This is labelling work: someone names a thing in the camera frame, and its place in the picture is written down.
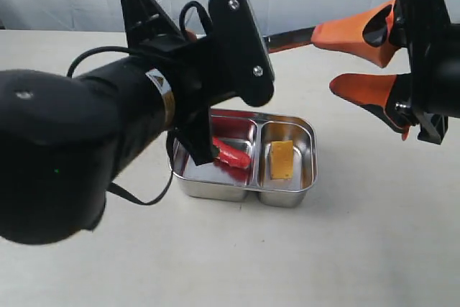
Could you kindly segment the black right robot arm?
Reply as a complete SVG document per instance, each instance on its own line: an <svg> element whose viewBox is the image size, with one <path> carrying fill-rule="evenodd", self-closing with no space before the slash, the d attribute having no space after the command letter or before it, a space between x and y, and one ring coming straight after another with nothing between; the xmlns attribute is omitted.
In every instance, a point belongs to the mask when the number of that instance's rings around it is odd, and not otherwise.
<svg viewBox="0 0 460 307"><path fill-rule="evenodd" d="M405 139L419 126L418 139L441 144L449 118L459 117L459 25L444 0L390 0L381 6L316 26L311 42L386 67L401 48L408 73L345 73L331 92L381 119Z"/></svg>

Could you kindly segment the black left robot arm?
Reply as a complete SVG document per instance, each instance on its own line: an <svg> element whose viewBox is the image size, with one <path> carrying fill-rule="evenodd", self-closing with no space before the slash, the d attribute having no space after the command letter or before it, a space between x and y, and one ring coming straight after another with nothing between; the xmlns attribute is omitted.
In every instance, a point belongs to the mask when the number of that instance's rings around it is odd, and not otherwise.
<svg viewBox="0 0 460 307"><path fill-rule="evenodd" d="M211 62L219 0L197 1L192 39L155 0L120 0L126 47L97 47L66 75L1 72L1 237L29 245L95 229L114 180L162 133L199 164L219 153L210 106L228 93Z"/></svg>

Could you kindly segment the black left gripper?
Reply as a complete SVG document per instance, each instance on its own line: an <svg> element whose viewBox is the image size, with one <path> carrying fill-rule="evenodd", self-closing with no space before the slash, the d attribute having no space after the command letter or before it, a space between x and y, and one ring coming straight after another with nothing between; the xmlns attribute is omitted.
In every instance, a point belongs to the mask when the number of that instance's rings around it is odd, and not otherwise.
<svg viewBox="0 0 460 307"><path fill-rule="evenodd" d="M230 82L212 36L180 31L155 0L120 0L128 47L144 53L172 89L167 129L196 165L213 161L210 108L230 96Z"/></svg>

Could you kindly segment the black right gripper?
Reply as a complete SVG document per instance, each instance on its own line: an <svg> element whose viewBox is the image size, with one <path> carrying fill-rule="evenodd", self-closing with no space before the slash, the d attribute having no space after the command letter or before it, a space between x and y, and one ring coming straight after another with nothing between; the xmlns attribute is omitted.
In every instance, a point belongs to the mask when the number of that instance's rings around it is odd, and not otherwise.
<svg viewBox="0 0 460 307"><path fill-rule="evenodd" d="M448 129L448 117L431 110L428 100L450 26L444 0L389 0L367 12L316 26L311 42L317 48L349 53L381 68L399 50L390 40L400 43L408 51L409 73L345 73L335 77L329 89L382 120L402 140L407 139L411 126L419 125L418 139L439 145Z"/></svg>

